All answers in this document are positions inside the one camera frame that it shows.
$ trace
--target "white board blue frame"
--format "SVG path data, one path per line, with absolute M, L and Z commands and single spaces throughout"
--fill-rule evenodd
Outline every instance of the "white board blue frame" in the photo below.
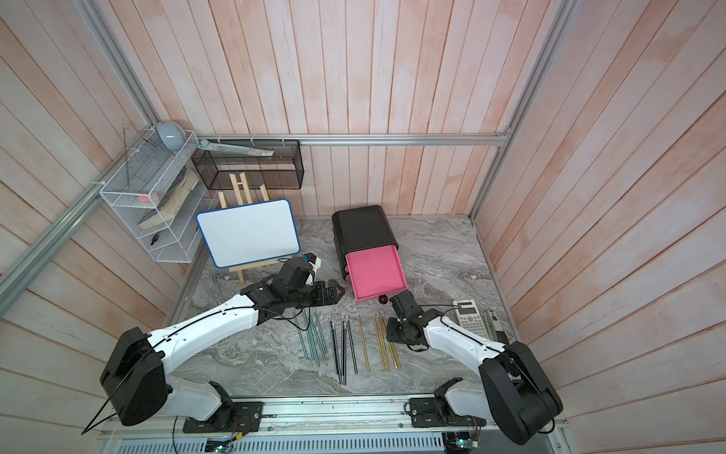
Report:
M 197 224 L 217 268 L 300 253 L 293 209 L 284 198 L 203 211 Z

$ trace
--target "white wire shelf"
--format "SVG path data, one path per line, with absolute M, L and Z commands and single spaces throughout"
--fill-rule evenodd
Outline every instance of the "white wire shelf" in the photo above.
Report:
M 202 198 L 197 204 L 194 214 L 182 231 L 179 240 L 149 252 L 151 257 L 157 262 L 190 263 L 197 250 L 199 242 L 202 240 L 202 232 L 199 230 L 199 225 L 197 225 L 197 214 L 202 211 L 211 210 L 214 206 L 216 206 L 216 203 L 216 197 Z
M 162 215 L 163 206 L 160 202 L 177 176 L 182 179 L 182 175 L 186 175 L 177 186 L 181 188 L 176 190 L 177 197 L 193 184 L 190 172 L 195 170 L 191 166 L 184 167 L 199 142 L 193 131 L 185 133 L 187 140 L 184 146 L 172 153 L 163 145 L 155 129 L 147 131 L 141 145 L 129 153 L 126 162 L 101 190 L 104 200 L 157 262 L 190 263 L 201 241 L 196 214 L 216 206 L 215 198 L 204 198 L 207 190 L 199 179 L 181 207 L 177 204 L 181 200 L 174 203 L 179 207 L 175 214 L 167 207 L 167 212 Z M 150 215 L 160 216 L 159 224 L 142 229 L 139 224 Z
M 101 190 L 106 203 L 129 208 L 157 208 L 199 145 L 193 131 L 185 133 L 184 146 L 172 153 L 161 142 L 156 130 L 150 129 L 141 145 L 131 152 Z

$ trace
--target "marble table surface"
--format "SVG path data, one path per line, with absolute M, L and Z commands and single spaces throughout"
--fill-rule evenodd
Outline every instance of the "marble table surface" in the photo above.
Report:
M 451 304 L 455 299 L 474 299 L 483 309 L 494 309 L 505 332 L 514 339 L 511 324 L 499 298 L 492 273 L 481 252 L 474 227 L 463 217 L 431 219 L 389 219 L 399 242 L 399 256 L 409 289 L 419 304 Z M 446 380 L 458 376 L 477 381 L 478 377 L 460 362 L 434 349 L 415 353 L 397 344 L 401 368 L 391 364 L 382 371 L 372 322 L 374 312 L 394 316 L 391 305 L 377 299 L 356 303 L 351 284 L 340 278 L 335 255 L 333 226 L 329 219 L 298 219 L 301 253 L 312 252 L 323 260 L 317 273 L 320 280 L 337 279 L 346 295 L 335 306 L 321 307 L 322 321 L 330 360 L 319 367 L 306 360 L 297 329 L 285 321 L 270 320 L 242 331 L 203 350 L 176 369 L 175 376 L 192 381 L 219 382 L 233 397 L 298 396 L 320 394 L 408 394 L 430 393 Z M 281 265 L 244 271 L 248 283 L 276 272 Z M 204 312 L 239 292 L 236 273 L 218 269 L 208 260 L 192 297 L 180 320 Z M 292 310 L 285 315 L 292 315 Z M 340 316 L 349 315 L 353 331 L 358 375 L 348 356 L 348 381 L 338 383 L 333 361 L 328 317 L 336 321 L 340 337 Z M 358 330 L 362 320 L 371 371 L 367 372 Z

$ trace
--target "black mesh shelf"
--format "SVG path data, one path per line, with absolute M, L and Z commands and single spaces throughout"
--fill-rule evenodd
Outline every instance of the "black mesh shelf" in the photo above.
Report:
M 245 172 L 252 189 L 300 189 L 303 184 L 303 159 L 296 140 L 221 139 L 220 143 L 273 150 L 269 157 L 243 156 L 224 151 L 196 150 L 192 162 L 210 190 L 230 190 L 229 174 Z

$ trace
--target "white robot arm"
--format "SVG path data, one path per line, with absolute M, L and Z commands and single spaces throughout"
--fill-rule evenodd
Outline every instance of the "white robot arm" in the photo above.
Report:
M 193 418 L 209 431 L 226 430 L 234 417 L 234 405 L 224 388 L 170 374 L 192 355 L 232 334 L 281 317 L 288 308 L 337 304 L 345 291 L 334 280 L 327 285 L 314 281 L 319 268 L 320 258 L 313 254 L 293 257 L 276 275 L 248 285 L 196 317 L 145 335 L 138 328 L 122 334 L 101 375 L 107 402 L 121 423 L 133 426 L 161 414 Z
M 442 312 L 424 312 L 410 291 L 395 295 L 391 305 L 397 317 L 388 319 L 389 341 L 415 352 L 421 351 L 414 350 L 415 345 L 441 350 L 481 378 L 481 384 L 459 378 L 438 389 L 434 393 L 439 399 L 434 404 L 438 421 L 445 421 L 447 414 L 488 419 L 523 445 L 562 411 L 562 401 L 526 345 L 490 341 Z

